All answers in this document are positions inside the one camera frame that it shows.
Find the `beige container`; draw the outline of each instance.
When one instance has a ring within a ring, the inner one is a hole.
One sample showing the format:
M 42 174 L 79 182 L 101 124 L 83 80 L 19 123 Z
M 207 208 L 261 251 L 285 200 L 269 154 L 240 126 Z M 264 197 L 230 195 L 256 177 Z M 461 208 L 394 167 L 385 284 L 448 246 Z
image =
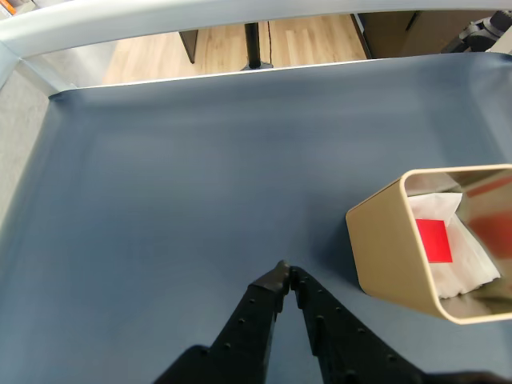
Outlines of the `beige container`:
M 457 215 L 502 277 L 440 299 L 407 197 L 462 192 Z M 457 324 L 512 318 L 512 165 L 411 170 L 346 214 L 361 288 Z

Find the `gray tray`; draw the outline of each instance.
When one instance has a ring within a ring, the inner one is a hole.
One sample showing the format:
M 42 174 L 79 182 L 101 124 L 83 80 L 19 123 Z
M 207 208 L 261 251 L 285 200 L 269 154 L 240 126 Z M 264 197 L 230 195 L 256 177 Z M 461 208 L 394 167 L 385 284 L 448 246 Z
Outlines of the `gray tray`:
M 345 213 L 413 168 L 512 162 L 511 127 L 499 54 L 57 94 L 0 237 L 0 382 L 149 383 L 282 258 L 424 370 L 510 376 L 512 323 L 365 295 Z M 321 382 L 293 295 L 267 382 Z

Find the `black cable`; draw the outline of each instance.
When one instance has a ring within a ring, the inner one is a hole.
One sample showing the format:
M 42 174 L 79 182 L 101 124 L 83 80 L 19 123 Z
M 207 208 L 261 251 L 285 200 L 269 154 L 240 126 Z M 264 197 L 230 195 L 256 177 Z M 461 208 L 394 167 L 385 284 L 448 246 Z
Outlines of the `black cable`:
M 272 37 L 270 36 L 270 22 L 266 22 L 269 27 L 269 46 L 270 46 L 270 64 L 272 64 Z

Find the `black pole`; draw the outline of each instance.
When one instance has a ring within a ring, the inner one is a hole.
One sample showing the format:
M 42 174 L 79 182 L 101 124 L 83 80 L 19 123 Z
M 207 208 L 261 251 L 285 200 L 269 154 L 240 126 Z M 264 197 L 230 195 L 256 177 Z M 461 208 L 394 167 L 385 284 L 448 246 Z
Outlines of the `black pole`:
M 255 70 L 262 66 L 262 60 L 259 56 L 259 30 L 256 22 L 246 24 L 246 44 L 249 68 Z

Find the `red block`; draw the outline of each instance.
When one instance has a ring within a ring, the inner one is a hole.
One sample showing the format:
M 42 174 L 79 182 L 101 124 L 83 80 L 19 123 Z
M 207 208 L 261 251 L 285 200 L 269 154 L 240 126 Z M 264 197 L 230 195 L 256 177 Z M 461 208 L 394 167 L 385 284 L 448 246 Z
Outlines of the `red block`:
M 450 244 L 443 220 L 416 219 L 419 234 L 422 236 L 426 258 L 429 262 L 452 262 Z

